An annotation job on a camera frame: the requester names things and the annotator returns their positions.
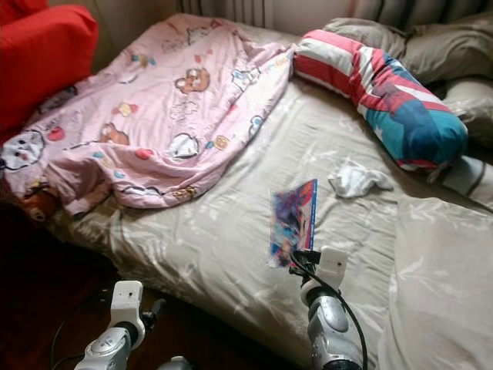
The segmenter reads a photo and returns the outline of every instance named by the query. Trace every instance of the bed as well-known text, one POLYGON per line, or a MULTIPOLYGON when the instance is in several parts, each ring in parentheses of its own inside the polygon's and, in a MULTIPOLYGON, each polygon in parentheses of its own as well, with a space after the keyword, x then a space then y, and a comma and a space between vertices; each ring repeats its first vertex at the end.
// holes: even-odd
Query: bed
MULTIPOLYGON (((242 25, 255 42, 298 38, 242 25)), ((125 279, 188 301, 301 368, 310 364, 307 308, 300 279, 267 266, 271 193, 318 179, 315 248, 349 254, 340 287, 360 319, 369 368, 377 366, 394 267, 400 197, 439 197, 485 212, 476 203, 400 170, 353 105, 293 78, 257 135, 206 194, 178 207, 138 210, 106 198, 79 220, 58 212, 50 231, 107 256, 125 279), (393 191, 336 197, 327 177, 348 160, 386 173, 393 191)))

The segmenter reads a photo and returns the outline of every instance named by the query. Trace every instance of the radiator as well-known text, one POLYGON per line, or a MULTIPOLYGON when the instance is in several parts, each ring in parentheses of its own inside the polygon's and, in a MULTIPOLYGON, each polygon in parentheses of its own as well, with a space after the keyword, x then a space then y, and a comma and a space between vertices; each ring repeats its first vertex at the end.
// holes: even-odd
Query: radiator
POLYGON ((178 0, 179 12, 195 15, 216 16, 223 13, 224 18, 234 22, 273 29, 274 0, 178 0))

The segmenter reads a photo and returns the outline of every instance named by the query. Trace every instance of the white cloth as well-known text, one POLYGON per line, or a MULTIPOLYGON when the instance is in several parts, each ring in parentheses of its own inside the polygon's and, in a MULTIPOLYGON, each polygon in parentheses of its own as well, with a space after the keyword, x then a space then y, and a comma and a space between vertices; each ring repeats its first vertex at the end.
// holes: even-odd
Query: white cloth
POLYGON ((336 194, 343 198, 363 197, 374 185, 383 190, 394 189, 386 174, 368 170, 353 161, 345 163, 335 177, 329 176, 328 179, 336 194))

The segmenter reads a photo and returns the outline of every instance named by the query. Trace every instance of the wall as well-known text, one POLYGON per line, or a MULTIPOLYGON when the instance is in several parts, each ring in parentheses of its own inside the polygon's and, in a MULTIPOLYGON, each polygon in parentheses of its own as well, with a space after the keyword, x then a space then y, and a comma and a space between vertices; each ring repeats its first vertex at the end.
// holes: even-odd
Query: wall
POLYGON ((93 72, 107 66, 154 23, 174 13, 174 0, 49 0, 50 5, 85 6, 99 25, 93 72))

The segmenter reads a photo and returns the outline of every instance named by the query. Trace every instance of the colorful book cover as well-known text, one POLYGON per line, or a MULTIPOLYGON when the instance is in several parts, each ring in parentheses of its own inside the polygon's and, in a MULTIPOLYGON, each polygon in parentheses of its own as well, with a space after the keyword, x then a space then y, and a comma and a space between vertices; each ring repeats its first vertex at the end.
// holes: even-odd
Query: colorful book cover
POLYGON ((317 180, 272 195, 269 266, 292 266, 294 250, 313 249, 317 180))

